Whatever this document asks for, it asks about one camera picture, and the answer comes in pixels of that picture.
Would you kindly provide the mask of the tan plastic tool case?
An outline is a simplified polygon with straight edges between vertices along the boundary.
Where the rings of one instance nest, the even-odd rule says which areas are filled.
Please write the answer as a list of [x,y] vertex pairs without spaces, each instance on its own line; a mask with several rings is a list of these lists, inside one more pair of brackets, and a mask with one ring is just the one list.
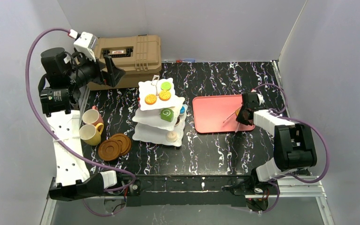
[[115,66],[126,74],[116,86],[90,82],[90,90],[135,88],[139,82],[152,80],[162,68],[161,38],[158,35],[101,37],[97,39],[94,53],[102,61],[104,55],[111,56]]

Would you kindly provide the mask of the pink serving tray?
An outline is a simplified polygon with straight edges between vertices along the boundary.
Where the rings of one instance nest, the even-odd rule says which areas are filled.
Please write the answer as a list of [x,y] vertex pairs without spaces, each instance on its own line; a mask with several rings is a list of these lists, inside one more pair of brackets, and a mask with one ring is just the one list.
[[[225,133],[222,122],[242,106],[241,95],[195,97],[192,101],[195,129],[200,134]],[[255,126],[240,124],[239,131],[252,131]]]

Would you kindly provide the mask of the round orange waffle cookie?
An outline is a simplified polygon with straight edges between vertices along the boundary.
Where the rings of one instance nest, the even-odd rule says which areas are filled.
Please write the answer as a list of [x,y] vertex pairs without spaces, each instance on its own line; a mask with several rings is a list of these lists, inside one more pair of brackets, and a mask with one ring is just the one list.
[[148,105],[153,105],[156,103],[157,101],[157,96],[155,94],[148,94],[145,98],[144,101],[146,104]]

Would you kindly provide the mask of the green round macaron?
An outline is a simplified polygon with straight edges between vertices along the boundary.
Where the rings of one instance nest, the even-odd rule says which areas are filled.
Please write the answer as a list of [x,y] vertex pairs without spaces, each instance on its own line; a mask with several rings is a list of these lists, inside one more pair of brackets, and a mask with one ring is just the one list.
[[161,88],[161,90],[169,91],[172,88],[172,83],[171,82],[162,82],[160,88]]

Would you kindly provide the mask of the white three-tier cake stand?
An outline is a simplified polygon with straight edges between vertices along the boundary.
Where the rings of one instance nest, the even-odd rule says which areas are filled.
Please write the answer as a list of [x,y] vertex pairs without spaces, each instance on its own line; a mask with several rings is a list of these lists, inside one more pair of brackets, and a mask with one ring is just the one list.
[[154,75],[138,85],[139,106],[132,118],[136,123],[132,139],[180,147],[188,106],[184,97],[176,95],[173,78]]

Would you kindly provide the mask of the green roll cake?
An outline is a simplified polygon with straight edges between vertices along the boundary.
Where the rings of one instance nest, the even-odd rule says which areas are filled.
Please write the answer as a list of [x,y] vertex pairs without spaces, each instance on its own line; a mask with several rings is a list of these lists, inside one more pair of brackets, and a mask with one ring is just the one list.
[[167,122],[172,122],[174,119],[174,112],[171,108],[163,108],[160,111],[160,118]]

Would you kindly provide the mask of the white round cake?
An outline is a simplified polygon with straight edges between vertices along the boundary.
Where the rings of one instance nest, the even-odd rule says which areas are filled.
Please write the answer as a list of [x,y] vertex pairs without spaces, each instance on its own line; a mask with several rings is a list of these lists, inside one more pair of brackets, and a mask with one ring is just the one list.
[[166,140],[168,142],[174,143],[178,140],[178,134],[175,131],[170,131],[166,134]]

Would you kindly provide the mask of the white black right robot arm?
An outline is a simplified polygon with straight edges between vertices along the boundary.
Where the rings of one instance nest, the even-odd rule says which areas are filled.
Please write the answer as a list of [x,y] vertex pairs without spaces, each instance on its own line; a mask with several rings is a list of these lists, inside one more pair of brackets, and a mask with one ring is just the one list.
[[256,92],[245,93],[241,97],[242,106],[236,121],[258,126],[274,137],[273,158],[251,172],[255,184],[316,165],[317,155],[310,127],[274,115],[263,107],[262,96]]

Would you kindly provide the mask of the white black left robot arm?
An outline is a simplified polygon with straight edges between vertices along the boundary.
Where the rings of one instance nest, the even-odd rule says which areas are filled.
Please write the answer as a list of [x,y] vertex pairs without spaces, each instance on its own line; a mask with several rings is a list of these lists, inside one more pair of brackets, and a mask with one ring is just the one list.
[[39,82],[38,91],[47,126],[54,134],[57,174],[49,189],[49,197],[54,200],[69,202],[98,196],[117,184],[115,171],[91,175],[86,163],[63,147],[65,144],[78,156],[83,155],[79,134],[81,112],[77,109],[80,89],[91,81],[115,85],[125,75],[110,55],[103,58],[100,62],[82,52],[69,54],[62,47],[41,53],[46,74]]

